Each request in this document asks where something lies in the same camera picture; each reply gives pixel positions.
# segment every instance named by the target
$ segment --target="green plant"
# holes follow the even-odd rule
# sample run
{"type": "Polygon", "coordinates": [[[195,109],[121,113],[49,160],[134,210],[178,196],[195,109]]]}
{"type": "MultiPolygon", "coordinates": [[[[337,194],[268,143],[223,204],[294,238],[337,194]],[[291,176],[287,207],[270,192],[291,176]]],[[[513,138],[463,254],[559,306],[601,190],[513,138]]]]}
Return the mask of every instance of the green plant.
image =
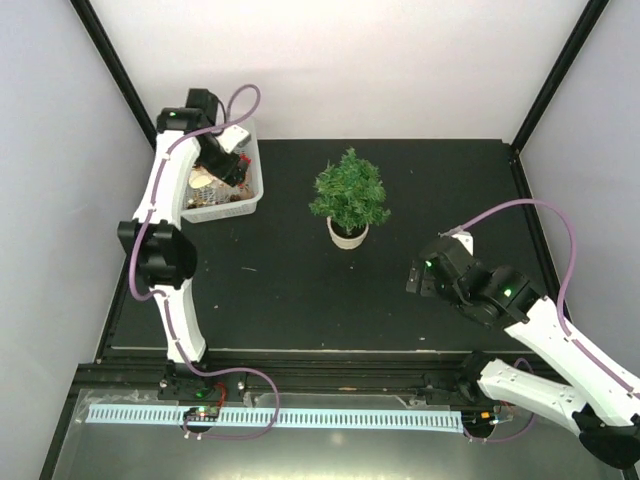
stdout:
{"type": "Polygon", "coordinates": [[[349,148],[339,165],[327,165],[316,178],[317,198],[309,204],[314,215],[331,217],[347,235],[357,228],[382,225],[391,212],[382,207],[386,193],[378,168],[349,148]]]}

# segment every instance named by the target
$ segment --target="white wall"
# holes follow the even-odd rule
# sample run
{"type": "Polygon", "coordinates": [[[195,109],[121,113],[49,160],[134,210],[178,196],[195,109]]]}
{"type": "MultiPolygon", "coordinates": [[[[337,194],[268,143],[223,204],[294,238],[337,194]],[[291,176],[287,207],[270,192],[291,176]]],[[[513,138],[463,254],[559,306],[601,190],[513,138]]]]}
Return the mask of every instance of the white wall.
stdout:
{"type": "MultiPolygon", "coordinates": [[[[533,193],[578,234],[575,323],[640,375],[640,2],[611,2],[523,152],[533,193]]],[[[544,227],[563,270],[566,233],[544,227]]]]}
{"type": "Polygon", "coordinates": [[[251,81],[262,138],[510,142],[586,0],[92,3],[153,116],[251,81]]]}
{"type": "Polygon", "coordinates": [[[0,478],[37,478],[93,360],[152,152],[70,2],[2,2],[0,478]]]}

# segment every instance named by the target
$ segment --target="soil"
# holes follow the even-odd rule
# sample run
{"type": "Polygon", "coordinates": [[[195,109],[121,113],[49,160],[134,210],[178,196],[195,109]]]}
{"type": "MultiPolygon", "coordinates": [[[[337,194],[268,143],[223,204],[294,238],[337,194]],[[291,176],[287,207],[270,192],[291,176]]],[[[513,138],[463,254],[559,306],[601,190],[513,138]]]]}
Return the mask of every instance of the soil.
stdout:
{"type": "Polygon", "coordinates": [[[362,235],[367,227],[364,226],[354,228],[353,230],[351,230],[351,235],[347,235],[346,230],[334,221],[331,221],[331,228],[337,235],[341,236],[342,238],[356,238],[362,235]]]}

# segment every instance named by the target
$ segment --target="white basket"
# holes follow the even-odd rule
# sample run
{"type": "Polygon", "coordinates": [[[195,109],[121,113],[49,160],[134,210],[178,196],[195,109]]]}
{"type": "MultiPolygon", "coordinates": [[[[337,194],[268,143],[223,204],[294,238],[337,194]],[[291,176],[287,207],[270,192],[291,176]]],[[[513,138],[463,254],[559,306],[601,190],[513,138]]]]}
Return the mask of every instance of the white basket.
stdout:
{"type": "MultiPolygon", "coordinates": [[[[182,207],[182,218],[191,223],[208,222],[209,220],[219,220],[221,218],[237,217],[238,215],[247,215],[256,211],[258,200],[264,194],[262,185],[262,169],[260,168],[260,152],[258,151],[258,138],[256,135],[255,124],[252,119],[248,119],[240,124],[242,128],[251,133],[251,140],[242,148],[237,148],[237,154],[245,154],[251,159],[249,164],[249,174],[251,181],[248,183],[249,188],[253,191],[253,197],[248,200],[239,200],[237,202],[225,203],[222,205],[211,205],[208,207],[187,209],[188,201],[193,198],[196,191],[187,185],[187,191],[182,207]]],[[[198,196],[208,197],[215,194],[215,189],[207,186],[197,191],[198,196]]]]}

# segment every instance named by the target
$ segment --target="white pot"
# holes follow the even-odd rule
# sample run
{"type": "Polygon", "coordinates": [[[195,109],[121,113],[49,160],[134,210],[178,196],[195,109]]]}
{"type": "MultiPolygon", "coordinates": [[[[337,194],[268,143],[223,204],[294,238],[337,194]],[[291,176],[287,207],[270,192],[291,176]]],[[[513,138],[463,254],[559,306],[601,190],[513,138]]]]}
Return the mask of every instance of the white pot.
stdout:
{"type": "Polygon", "coordinates": [[[331,235],[331,240],[333,240],[333,243],[335,243],[338,247],[340,247],[343,250],[353,250],[354,248],[359,247],[360,244],[364,241],[365,237],[367,236],[367,233],[369,233],[369,225],[367,225],[364,229],[364,232],[362,232],[362,234],[358,235],[357,237],[354,237],[354,238],[341,237],[340,235],[338,235],[336,232],[333,231],[333,228],[331,228],[331,217],[327,217],[327,227],[329,227],[329,234],[331,235]]]}

